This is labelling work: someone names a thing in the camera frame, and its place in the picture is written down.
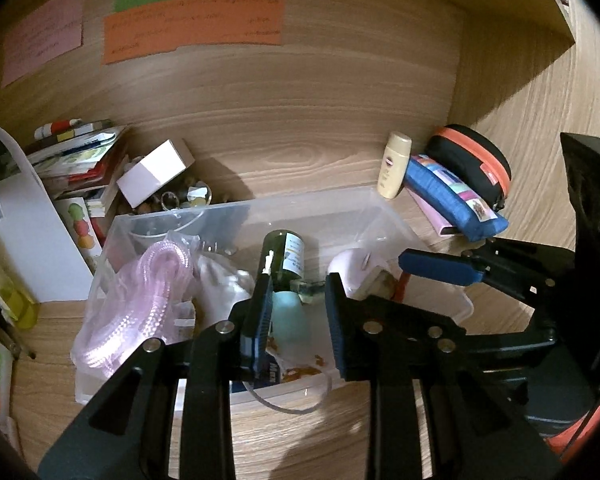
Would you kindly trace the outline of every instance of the white round object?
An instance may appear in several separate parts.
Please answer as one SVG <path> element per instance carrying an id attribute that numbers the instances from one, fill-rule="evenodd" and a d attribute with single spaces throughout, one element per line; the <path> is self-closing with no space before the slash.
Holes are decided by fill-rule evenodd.
<path id="1" fill-rule="evenodd" d="M 350 298 L 375 267 L 390 272 L 386 260 L 377 254 L 362 248 L 346 249 L 331 260 L 327 274 L 337 272 L 340 275 L 344 293 Z"/>

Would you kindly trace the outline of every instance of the beige lotion bottle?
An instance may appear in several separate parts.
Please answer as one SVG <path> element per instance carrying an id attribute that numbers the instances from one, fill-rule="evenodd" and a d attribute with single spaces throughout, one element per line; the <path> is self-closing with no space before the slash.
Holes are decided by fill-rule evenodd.
<path id="1" fill-rule="evenodd" d="M 378 193 L 383 197 L 390 200 L 400 191 L 410 155 L 411 138 L 400 132 L 391 132 L 378 176 Z"/>

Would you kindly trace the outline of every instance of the pink mesh tube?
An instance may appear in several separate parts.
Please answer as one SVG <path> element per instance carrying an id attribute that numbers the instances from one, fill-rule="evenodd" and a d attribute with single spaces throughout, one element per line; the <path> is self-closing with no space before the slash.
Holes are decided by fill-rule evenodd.
<path id="1" fill-rule="evenodd" d="M 192 279 L 189 248 L 170 240 L 156 242 L 138 260 L 124 265 L 81 351 L 74 345 L 76 365 L 100 368 L 110 377 L 145 339 L 176 342 L 177 329 L 164 321 L 169 307 L 183 301 Z"/>

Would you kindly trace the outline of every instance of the pink sticky note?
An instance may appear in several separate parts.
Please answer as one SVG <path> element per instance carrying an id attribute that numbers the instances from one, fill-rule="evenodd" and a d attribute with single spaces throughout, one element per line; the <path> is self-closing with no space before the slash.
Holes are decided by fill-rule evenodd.
<path id="1" fill-rule="evenodd" d="M 82 0 L 49 0 L 4 37 L 2 88 L 82 44 Z"/>

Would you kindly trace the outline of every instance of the transparent plastic bin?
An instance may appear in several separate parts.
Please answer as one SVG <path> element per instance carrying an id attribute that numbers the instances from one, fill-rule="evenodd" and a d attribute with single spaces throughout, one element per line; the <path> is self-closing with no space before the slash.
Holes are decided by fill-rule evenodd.
<path id="1" fill-rule="evenodd" d="M 405 248 L 426 250 L 426 245 L 371 187 L 355 187 L 273 196 L 202 208 L 160 212 L 142 216 L 117 216 L 107 235 L 90 291 L 90 308 L 98 308 L 112 284 L 114 273 L 169 230 L 199 235 L 206 245 L 235 251 L 230 260 L 254 276 L 263 238 L 275 229 L 289 229 L 304 240 L 305 278 L 322 280 L 331 259 L 344 249 L 362 247 L 389 261 L 396 277 L 397 258 Z M 461 288 L 413 276 L 406 288 L 405 303 L 461 322 L 473 312 L 473 305 Z M 334 386 L 340 386 L 334 367 L 333 350 L 324 306 L 308 305 L 311 355 L 324 358 Z M 180 381 L 176 411 L 182 410 L 184 383 Z M 319 393 L 325 379 L 321 374 L 289 383 L 261 388 L 263 397 L 276 404 Z M 75 378 L 75 399 L 85 404 L 103 381 L 80 370 Z M 232 404 L 254 402 L 248 392 L 231 395 Z"/>

